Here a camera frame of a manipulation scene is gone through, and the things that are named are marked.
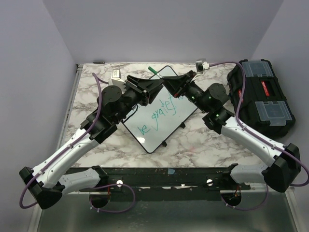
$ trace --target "green marker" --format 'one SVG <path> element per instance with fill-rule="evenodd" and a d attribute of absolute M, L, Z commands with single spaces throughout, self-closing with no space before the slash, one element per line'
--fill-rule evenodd
<path fill-rule="evenodd" d="M 152 67 L 148 67 L 148 70 L 151 71 L 154 75 L 158 76 L 159 78 L 162 78 L 163 76 L 161 76 L 160 74 L 158 74 L 158 72 L 156 70 L 154 70 Z"/>

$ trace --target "black box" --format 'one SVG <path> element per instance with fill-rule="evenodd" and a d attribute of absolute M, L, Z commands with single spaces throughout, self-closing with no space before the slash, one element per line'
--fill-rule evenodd
<path fill-rule="evenodd" d="M 268 60 L 240 61 L 246 73 L 246 88 L 239 117 L 248 126 L 271 138 L 281 138 L 295 124 L 278 79 Z M 242 88 L 238 65 L 227 75 L 231 102 L 236 111 Z"/>

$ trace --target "wall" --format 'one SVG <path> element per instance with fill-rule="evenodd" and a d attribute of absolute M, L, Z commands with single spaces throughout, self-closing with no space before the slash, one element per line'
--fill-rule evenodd
<path fill-rule="evenodd" d="M 309 1 L 285 0 L 256 49 L 253 58 L 269 59 L 296 117 L 287 142 L 299 146 L 302 161 L 309 166 Z M 297 183 L 305 181 L 302 171 Z M 297 188 L 296 198 L 303 218 L 309 218 L 309 186 Z"/>
<path fill-rule="evenodd" d="M 43 0 L 73 58 L 250 58 L 282 0 Z"/>
<path fill-rule="evenodd" d="M 18 172 L 56 148 L 76 66 L 41 0 L 2 1 L 0 31 L 0 230 L 25 232 Z"/>

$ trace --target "red label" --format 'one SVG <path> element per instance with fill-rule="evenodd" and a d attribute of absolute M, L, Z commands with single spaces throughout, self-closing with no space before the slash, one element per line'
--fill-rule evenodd
<path fill-rule="evenodd" d="M 268 92 L 268 89 L 267 89 L 267 87 L 265 85 L 265 82 L 261 81 L 261 83 L 262 83 L 262 86 L 263 86 L 263 89 L 264 89 L 264 92 L 265 92 L 266 96 L 269 96 L 269 92 Z"/>
<path fill-rule="evenodd" d="M 239 98 L 240 98 L 240 96 L 241 96 L 241 90 L 240 90 L 240 89 L 238 90 L 238 96 L 239 96 Z"/>

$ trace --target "marble surface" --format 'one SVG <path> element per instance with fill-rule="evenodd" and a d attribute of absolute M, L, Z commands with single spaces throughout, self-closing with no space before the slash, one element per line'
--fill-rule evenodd
<path fill-rule="evenodd" d="M 195 70 L 194 64 L 167 63 L 109 63 L 103 65 L 85 64 L 75 96 L 67 141 L 79 128 L 86 116 L 97 107 L 98 88 L 91 73 L 97 73 L 108 81 L 113 69 L 120 69 L 122 78 L 132 75 L 139 78 L 152 76 L 148 66 L 160 70 L 170 65 L 177 74 Z M 212 83 L 226 85 L 226 76 L 234 65 L 220 65 L 208 70 L 196 83 L 206 89 Z M 233 111 L 230 102 L 225 107 Z M 176 130 L 167 140 L 167 147 L 159 147 L 148 154 L 122 125 L 101 145 L 89 151 L 76 163 L 75 167 L 101 165 L 102 167 L 226 167 L 232 163 L 259 164 L 261 160 L 233 140 L 209 130 L 202 120 L 199 110 L 191 115 L 184 129 Z"/>

